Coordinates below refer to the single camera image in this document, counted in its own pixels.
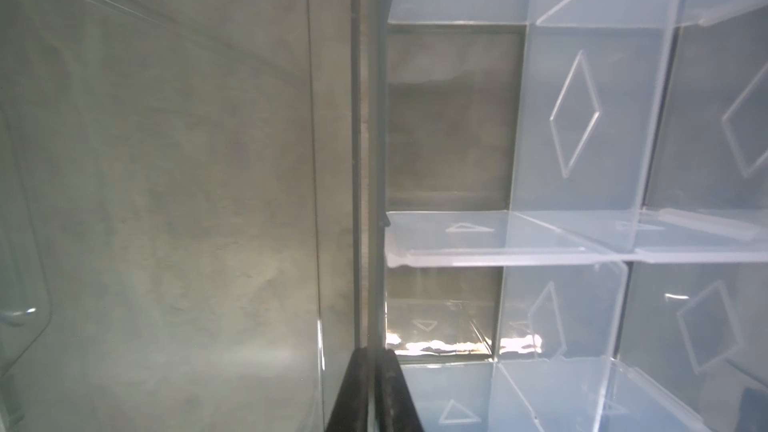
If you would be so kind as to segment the clear green organizer box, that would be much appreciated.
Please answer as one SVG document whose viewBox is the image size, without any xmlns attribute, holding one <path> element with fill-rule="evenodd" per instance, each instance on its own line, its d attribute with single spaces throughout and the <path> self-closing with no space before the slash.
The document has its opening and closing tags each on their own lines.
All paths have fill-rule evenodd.
<svg viewBox="0 0 768 432">
<path fill-rule="evenodd" d="M 1 0 L 1 427 L 767 427 L 767 0 Z"/>
</svg>

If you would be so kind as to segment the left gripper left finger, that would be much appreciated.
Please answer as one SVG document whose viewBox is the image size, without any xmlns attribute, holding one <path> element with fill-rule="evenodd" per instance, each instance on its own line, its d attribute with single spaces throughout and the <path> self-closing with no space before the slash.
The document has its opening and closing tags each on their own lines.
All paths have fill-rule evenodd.
<svg viewBox="0 0 768 432">
<path fill-rule="evenodd" d="M 365 432 L 369 428 L 373 359 L 367 347 L 355 349 L 334 402 L 326 432 Z"/>
</svg>

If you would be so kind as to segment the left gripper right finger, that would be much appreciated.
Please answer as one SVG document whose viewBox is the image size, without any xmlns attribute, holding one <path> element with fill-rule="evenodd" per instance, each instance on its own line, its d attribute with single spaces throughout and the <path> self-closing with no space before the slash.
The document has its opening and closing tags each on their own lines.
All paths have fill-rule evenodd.
<svg viewBox="0 0 768 432">
<path fill-rule="evenodd" d="M 397 355 L 390 349 L 376 355 L 375 408 L 379 431 L 424 431 Z"/>
</svg>

